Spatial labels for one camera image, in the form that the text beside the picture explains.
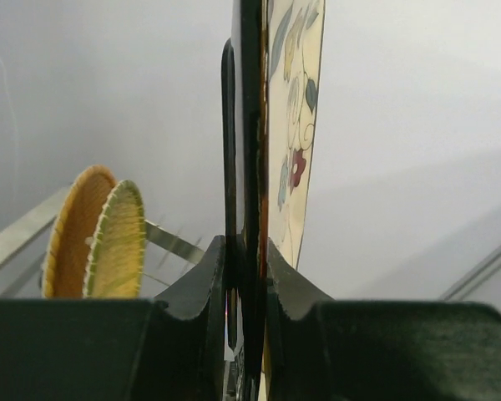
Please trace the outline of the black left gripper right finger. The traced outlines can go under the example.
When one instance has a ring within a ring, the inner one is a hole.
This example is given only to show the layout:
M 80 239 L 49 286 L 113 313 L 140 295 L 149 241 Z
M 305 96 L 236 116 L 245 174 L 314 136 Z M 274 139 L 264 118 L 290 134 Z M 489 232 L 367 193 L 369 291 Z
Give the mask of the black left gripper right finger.
M 501 400 L 501 313 L 335 300 L 268 251 L 271 400 Z

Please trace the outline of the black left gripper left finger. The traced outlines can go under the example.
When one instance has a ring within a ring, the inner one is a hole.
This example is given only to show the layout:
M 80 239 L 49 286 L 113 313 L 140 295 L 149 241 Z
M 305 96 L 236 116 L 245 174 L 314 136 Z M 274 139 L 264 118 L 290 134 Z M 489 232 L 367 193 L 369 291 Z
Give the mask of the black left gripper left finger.
M 153 299 L 0 300 L 0 400 L 220 400 L 225 239 Z

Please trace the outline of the green rimmed wicker plate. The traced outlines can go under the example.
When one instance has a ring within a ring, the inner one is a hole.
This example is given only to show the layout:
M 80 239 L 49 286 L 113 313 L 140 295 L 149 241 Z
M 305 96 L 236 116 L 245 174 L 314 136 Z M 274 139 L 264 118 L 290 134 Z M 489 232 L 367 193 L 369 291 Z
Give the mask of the green rimmed wicker plate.
M 83 297 L 138 297 L 145 247 L 142 196 L 132 180 L 121 180 L 110 191 L 94 230 L 83 279 Z

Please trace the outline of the woven wicker plate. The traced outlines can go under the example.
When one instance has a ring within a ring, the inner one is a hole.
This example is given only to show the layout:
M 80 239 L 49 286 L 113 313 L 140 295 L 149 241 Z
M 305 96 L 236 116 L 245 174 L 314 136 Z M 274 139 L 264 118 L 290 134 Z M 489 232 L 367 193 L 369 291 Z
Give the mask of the woven wicker plate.
M 91 165 L 76 178 L 53 223 L 42 264 L 44 298 L 83 296 L 90 238 L 109 192 L 116 186 L 112 172 Z

